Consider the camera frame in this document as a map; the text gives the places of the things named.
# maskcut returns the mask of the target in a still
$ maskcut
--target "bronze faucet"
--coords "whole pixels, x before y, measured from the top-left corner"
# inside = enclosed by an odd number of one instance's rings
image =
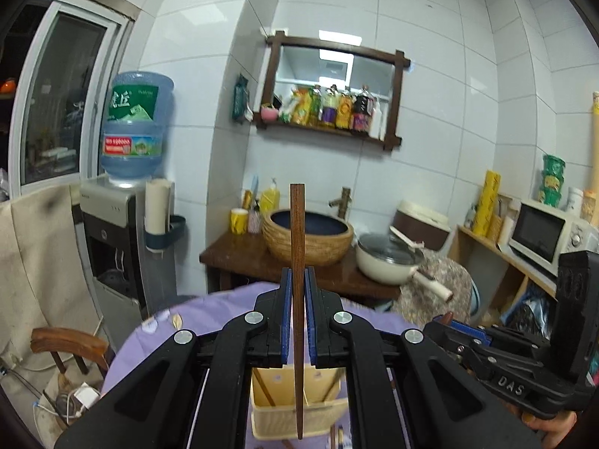
[[[343,187],[341,190],[341,197],[339,199],[335,199],[334,201],[329,201],[330,208],[339,206],[339,212],[337,213],[337,216],[342,220],[345,219],[345,214],[347,214],[347,206],[352,200],[352,198],[349,196],[351,192],[352,190],[349,189],[349,187]]]

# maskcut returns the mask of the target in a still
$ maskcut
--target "pot handle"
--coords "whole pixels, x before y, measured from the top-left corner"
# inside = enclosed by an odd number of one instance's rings
[[[389,226],[389,229],[391,230],[391,233],[396,235],[400,240],[402,240],[404,243],[406,243],[411,249],[419,250],[420,248],[424,248],[424,242],[415,243],[414,241],[412,241],[410,238],[408,238],[405,234],[403,234],[401,231],[399,231],[399,229],[397,229],[394,226]]]
[[[431,276],[423,273],[421,270],[417,270],[414,273],[414,281],[417,284],[422,285],[424,288],[429,289],[445,302],[449,302],[451,299],[453,299],[453,292],[451,290],[445,287],[445,285],[442,283],[437,282]]]

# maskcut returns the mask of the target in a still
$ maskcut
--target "pink bowl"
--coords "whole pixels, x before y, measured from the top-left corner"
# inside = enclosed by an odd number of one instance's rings
[[[260,116],[264,121],[277,121],[279,110],[273,107],[263,107],[260,110]]]

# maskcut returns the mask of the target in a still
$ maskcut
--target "blue gripper pad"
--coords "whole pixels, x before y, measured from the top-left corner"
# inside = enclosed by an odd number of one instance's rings
[[[439,319],[441,319],[442,315],[438,315],[435,318],[433,318],[434,321],[438,321]],[[449,325],[452,329],[455,329],[456,331],[460,331],[463,334],[466,334],[470,337],[475,337],[476,339],[480,339],[480,341],[485,345],[485,346],[490,346],[490,342],[492,341],[492,339],[486,335],[486,332],[484,332],[482,329],[477,329],[475,327],[469,326],[468,324],[464,324],[458,321],[451,321],[451,324]]]
[[[291,331],[291,269],[287,272],[287,285],[285,288],[285,308],[283,310],[283,323],[281,324],[281,361],[287,364],[289,356],[289,333]]]
[[[308,325],[308,353],[310,364],[316,364],[316,322],[314,320],[314,306],[312,305],[312,292],[308,269],[304,271],[305,313]]]

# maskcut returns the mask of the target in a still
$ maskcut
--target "metal screw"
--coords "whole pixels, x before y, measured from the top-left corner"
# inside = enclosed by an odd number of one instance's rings
[[[339,324],[347,324],[352,321],[353,317],[349,312],[339,311],[333,316],[333,319]]]
[[[182,331],[177,331],[175,333],[175,342],[177,344],[187,344],[194,338],[194,335],[191,331],[183,329]]]
[[[411,342],[412,344],[421,343],[424,339],[424,334],[418,331],[418,329],[410,329],[404,334],[405,340]]]
[[[257,311],[248,312],[245,317],[245,320],[248,324],[257,324],[262,322],[263,319],[264,316]]]

